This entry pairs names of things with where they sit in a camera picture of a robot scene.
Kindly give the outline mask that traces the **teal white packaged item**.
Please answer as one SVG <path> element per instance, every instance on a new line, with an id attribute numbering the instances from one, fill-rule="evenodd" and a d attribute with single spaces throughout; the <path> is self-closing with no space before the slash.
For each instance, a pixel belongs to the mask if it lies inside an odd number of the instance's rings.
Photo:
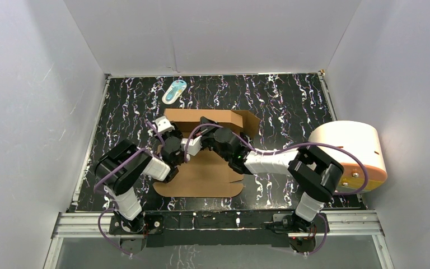
<path id="1" fill-rule="evenodd" d="M 187 83 L 184 80 L 173 81 L 162 97 L 162 102 L 167 105 L 173 104 L 186 88 Z"/>

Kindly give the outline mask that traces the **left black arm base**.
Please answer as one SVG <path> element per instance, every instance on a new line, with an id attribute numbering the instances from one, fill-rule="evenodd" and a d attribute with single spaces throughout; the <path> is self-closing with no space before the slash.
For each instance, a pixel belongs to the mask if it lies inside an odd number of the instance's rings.
<path id="1" fill-rule="evenodd" d="M 165 218 L 162 215 L 140 213 L 134 220 L 113 212 L 108 234 L 117 238 L 116 244 L 124 254 L 135 256 L 141 252 L 150 235 L 162 235 Z"/>

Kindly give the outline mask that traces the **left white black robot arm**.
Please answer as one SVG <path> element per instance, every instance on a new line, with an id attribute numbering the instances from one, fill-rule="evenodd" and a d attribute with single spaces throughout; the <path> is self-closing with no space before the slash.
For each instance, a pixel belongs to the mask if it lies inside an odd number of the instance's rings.
<path id="1" fill-rule="evenodd" d="M 143 209 L 134 190 L 136 181 L 147 175 L 168 183 L 178 173 L 178 166 L 184 158 L 181 149 L 183 136 L 175 122 L 160 118 L 147 124 L 161 141 L 158 155 L 124 139 L 94 165 L 94 175 L 98 180 L 94 191 L 108 194 L 113 199 L 116 213 L 124 219 L 123 226 L 131 233 L 142 231 L 145 225 Z"/>

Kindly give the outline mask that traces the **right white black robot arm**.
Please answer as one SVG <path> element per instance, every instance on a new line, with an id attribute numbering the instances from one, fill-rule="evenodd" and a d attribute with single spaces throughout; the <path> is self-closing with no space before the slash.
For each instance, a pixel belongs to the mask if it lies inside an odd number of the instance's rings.
<path id="1" fill-rule="evenodd" d="M 307 232 L 315 225 L 316 215 L 331 200 L 344 173 L 343 165 L 311 143 L 285 151 L 262 151 L 213 120 L 201 117 L 200 124 L 197 137 L 202 148 L 214 151 L 233 171 L 290 175 L 303 190 L 293 214 L 293 226 Z"/>

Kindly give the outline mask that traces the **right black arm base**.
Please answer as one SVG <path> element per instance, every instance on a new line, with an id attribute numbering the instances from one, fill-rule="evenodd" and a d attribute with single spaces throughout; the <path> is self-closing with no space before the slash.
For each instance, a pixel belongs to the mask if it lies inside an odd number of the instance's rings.
<path id="1" fill-rule="evenodd" d="M 330 231 L 325 214 L 317 213 L 312 221 L 306 221 L 291 214 L 277 213 L 272 220 L 261 224 L 263 229 L 276 234 L 306 233 L 307 235 L 289 236 L 289 245 L 292 250 L 305 257 L 318 252 L 325 244 Z"/>

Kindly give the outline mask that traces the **brown cardboard box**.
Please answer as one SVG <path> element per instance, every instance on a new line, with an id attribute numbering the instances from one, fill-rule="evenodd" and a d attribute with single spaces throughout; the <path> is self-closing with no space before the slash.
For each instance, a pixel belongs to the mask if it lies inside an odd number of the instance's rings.
<path id="1" fill-rule="evenodd" d="M 184 138 L 200 125 L 201 117 L 249 138 L 254 138 L 260 127 L 260 119 L 248 110 L 167 108 L 164 116 L 175 122 Z M 172 181 L 154 182 L 153 187 L 164 197 L 230 198 L 241 193 L 243 178 L 214 151 L 205 149 L 192 156 L 188 163 L 180 165 Z"/>

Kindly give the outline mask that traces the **large white tape roll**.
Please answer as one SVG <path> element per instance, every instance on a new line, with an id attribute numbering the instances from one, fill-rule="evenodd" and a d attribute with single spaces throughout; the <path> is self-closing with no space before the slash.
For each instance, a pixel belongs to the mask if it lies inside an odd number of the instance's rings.
<path id="1" fill-rule="evenodd" d="M 378 133 L 369 124 L 350 120 L 325 123 L 312 131 L 308 141 L 336 146 L 358 158 L 368 174 L 368 183 L 363 192 L 376 189 L 387 180 Z M 343 177 L 337 187 L 338 192 L 350 193 L 361 187 L 364 175 L 356 161 L 337 150 L 325 147 L 321 149 L 344 167 Z"/>

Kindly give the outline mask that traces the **aluminium frame rail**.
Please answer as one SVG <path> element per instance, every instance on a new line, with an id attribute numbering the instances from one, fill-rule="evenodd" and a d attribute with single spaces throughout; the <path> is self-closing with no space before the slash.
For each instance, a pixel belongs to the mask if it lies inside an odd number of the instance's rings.
<path id="1" fill-rule="evenodd" d="M 384 231 L 374 210 L 327 210 L 329 236 L 370 235 L 382 268 L 394 268 Z M 44 268 L 56 268 L 64 238 L 98 238 L 98 212 L 63 213 L 57 218 Z"/>

